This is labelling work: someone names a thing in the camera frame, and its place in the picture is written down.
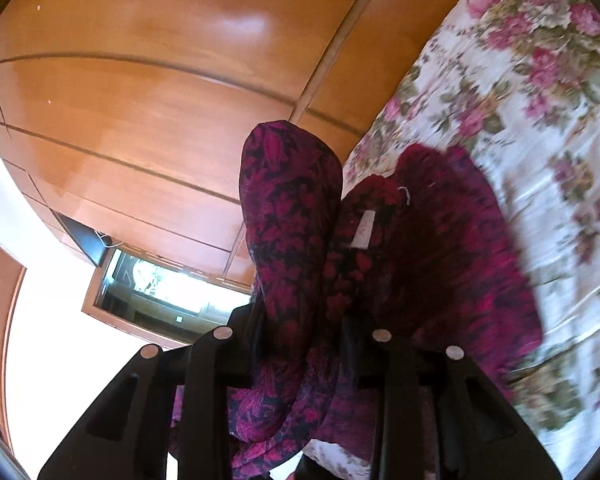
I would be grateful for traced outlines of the dark red floral sweater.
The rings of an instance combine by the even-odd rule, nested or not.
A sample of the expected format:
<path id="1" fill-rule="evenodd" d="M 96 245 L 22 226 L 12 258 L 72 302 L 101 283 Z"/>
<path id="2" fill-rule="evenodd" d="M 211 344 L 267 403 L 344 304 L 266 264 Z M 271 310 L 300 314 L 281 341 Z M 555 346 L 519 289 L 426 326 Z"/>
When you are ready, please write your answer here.
<path id="1" fill-rule="evenodd" d="M 290 122 L 245 140 L 239 195 L 264 307 L 249 388 L 227 391 L 229 479 L 373 479 L 378 395 L 344 368 L 348 326 L 462 348 L 508 401 L 542 338 L 490 184 L 462 148 L 415 144 L 346 190 L 338 157 Z"/>

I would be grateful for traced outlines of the wooden wardrobe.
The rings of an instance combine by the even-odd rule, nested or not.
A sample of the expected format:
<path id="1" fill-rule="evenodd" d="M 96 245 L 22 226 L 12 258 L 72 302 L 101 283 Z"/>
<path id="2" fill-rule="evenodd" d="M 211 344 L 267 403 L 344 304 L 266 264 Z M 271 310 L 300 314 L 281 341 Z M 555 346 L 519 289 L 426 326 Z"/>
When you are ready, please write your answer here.
<path id="1" fill-rule="evenodd" d="M 251 129 L 349 155 L 458 0 L 4 0 L 0 155 L 42 218 L 238 287 Z"/>

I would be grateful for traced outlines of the floral bed quilt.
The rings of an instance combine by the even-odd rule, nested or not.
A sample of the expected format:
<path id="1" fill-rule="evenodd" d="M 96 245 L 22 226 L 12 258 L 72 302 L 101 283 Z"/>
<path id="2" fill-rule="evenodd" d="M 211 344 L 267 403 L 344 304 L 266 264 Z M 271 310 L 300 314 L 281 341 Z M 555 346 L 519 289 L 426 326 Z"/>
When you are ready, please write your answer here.
<path id="1" fill-rule="evenodd" d="M 512 233 L 543 329 L 515 408 L 567 479 L 600 448 L 600 12 L 460 0 L 343 166 L 353 188 L 413 143 L 464 146 Z"/>

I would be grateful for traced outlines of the window with wooden frame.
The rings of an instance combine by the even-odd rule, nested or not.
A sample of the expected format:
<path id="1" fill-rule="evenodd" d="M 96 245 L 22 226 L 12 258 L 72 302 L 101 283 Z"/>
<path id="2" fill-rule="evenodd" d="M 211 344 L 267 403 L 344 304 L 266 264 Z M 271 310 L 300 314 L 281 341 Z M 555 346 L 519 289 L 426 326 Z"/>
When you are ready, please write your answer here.
<path id="1" fill-rule="evenodd" d="M 111 247 L 96 268 L 82 312 L 164 348 L 191 344 L 228 322 L 250 295 L 141 252 Z"/>

